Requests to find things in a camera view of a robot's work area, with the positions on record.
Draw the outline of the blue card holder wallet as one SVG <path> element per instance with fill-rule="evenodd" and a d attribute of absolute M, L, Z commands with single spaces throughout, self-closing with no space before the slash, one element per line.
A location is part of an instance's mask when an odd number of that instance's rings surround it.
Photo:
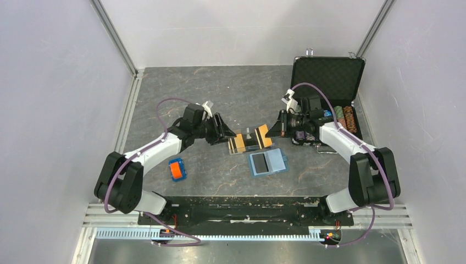
<path fill-rule="evenodd" d="M 265 154 L 266 159 L 267 159 L 268 168 L 269 168 L 268 173 L 263 173 L 263 174 L 259 174 L 259 175 L 254 174 L 253 167 L 252 167 L 251 155 L 258 154 L 258 153 Z M 258 153 L 250 154 L 247 157 L 247 162 L 248 162 L 248 166 L 249 166 L 252 178 L 260 178 L 260 177 L 265 177 L 267 175 L 272 175 L 272 174 L 276 174 L 276 173 L 282 173 L 282 172 L 288 172 L 289 171 L 288 158 L 287 158 L 287 156 L 285 155 L 285 153 L 283 152 L 282 149 L 274 148 L 274 149 L 271 149 L 271 150 L 267 150 L 267 151 L 264 151 L 264 152 L 258 152 Z"/>

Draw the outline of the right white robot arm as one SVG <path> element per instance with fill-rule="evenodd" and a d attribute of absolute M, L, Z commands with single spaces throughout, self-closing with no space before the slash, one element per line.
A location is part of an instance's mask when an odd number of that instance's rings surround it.
<path fill-rule="evenodd" d="M 279 112 L 276 123 L 266 134 L 268 138 L 292 138 L 297 132 L 308 133 L 349 164 L 348 186 L 320 199 L 317 216 L 322 223 L 332 224 L 341 212 L 365 206 L 393 209 L 400 186 L 389 148 L 377 148 L 360 140 L 337 122 L 335 113 L 326 116 L 323 109 L 299 107 L 289 93 L 282 101 L 286 108 Z"/>

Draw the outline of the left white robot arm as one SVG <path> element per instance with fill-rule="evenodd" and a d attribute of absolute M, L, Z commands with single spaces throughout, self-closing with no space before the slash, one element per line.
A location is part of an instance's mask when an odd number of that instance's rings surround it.
<path fill-rule="evenodd" d="M 221 115 L 212 113 L 208 102 L 190 103 L 183 116 L 155 140 L 124 154 L 110 153 L 94 195 L 103 201 L 106 213 L 149 212 L 159 224 L 166 224 L 172 219 L 173 210 L 162 195 L 143 190 L 144 176 L 168 158 L 182 153 L 197 139 L 216 145 L 235 136 Z"/>

